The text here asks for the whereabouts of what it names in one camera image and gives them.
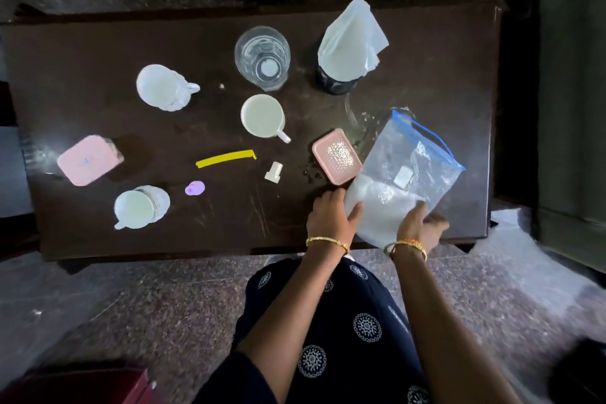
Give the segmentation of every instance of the hand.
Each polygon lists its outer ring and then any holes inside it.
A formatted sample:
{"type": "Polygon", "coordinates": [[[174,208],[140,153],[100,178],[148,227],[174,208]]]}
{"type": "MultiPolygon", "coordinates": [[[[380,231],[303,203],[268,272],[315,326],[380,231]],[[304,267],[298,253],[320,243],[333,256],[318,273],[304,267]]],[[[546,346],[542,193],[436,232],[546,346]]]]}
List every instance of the hand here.
{"type": "Polygon", "coordinates": [[[364,204],[359,202],[347,217],[343,200],[345,189],[325,192],[313,202],[313,209],[307,218],[307,237],[328,237],[350,246],[353,235],[358,230],[364,204]]]}
{"type": "Polygon", "coordinates": [[[449,222],[439,214],[427,214],[427,203],[418,201],[398,229],[398,241],[417,240],[427,252],[437,246],[442,233],[450,227],[449,222]]]}

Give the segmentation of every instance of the purple object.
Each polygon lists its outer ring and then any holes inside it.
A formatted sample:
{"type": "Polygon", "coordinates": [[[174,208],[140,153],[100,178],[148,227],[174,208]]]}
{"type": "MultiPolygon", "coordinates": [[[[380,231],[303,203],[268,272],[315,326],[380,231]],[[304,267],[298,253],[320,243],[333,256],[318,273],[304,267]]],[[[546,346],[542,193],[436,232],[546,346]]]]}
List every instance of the purple object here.
{"type": "Polygon", "coordinates": [[[192,181],[189,186],[186,187],[186,193],[188,195],[199,195],[204,192],[206,186],[202,181],[192,181]]]}

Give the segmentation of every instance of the ziplock bag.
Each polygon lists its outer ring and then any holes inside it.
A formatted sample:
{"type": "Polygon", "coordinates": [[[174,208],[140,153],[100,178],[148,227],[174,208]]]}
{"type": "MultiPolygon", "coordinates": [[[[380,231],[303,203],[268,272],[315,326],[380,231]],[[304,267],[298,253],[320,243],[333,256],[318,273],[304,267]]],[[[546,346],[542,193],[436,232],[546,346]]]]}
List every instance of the ziplock bag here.
{"type": "Polygon", "coordinates": [[[330,94],[348,92],[376,68],[377,54],[388,45],[370,5],[353,0],[324,33],[318,48],[318,83],[330,94]]]}
{"type": "Polygon", "coordinates": [[[463,170],[437,134],[393,110],[362,172],[347,189],[345,212],[349,215],[363,201],[358,236],[375,247],[385,247],[396,241],[402,219],[417,201],[425,201],[431,212],[463,170]],[[435,136],[446,150],[413,126],[435,136]]]}

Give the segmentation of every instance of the white bottle cap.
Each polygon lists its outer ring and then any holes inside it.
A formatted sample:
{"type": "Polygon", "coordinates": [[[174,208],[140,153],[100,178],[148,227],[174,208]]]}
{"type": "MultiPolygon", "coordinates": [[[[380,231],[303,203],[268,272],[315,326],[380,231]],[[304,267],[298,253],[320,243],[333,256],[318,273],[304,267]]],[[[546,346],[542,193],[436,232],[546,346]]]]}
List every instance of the white bottle cap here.
{"type": "Polygon", "coordinates": [[[273,162],[271,169],[265,173],[265,179],[275,182],[276,184],[280,181],[280,171],[282,170],[282,163],[273,162]]]}

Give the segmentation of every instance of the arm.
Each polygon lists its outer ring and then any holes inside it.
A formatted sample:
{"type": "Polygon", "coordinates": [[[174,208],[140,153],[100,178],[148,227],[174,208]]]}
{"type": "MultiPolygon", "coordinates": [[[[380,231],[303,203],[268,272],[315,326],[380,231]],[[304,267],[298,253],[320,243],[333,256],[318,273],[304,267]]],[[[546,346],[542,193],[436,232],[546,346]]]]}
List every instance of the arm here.
{"type": "MultiPolygon", "coordinates": [[[[431,251],[449,226],[417,204],[398,230],[398,240],[413,239],[431,251]]],[[[456,318],[418,249],[398,245],[393,253],[414,344],[439,404],[459,402],[517,404],[519,400],[500,370],[456,318]]]]}
{"type": "MultiPolygon", "coordinates": [[[[330,237],[348,245],[362,216],[362,204],[345,215],[345,191],[326,192],[314,201],[307,220],[310,237],[330,237]]],[[[261,371],[276,401],[284,403],[313,314],[330,275],[343,257],[342,247],[327,241],[310,244],[299,268],[257,321],[237,350],[261,371]]]]}

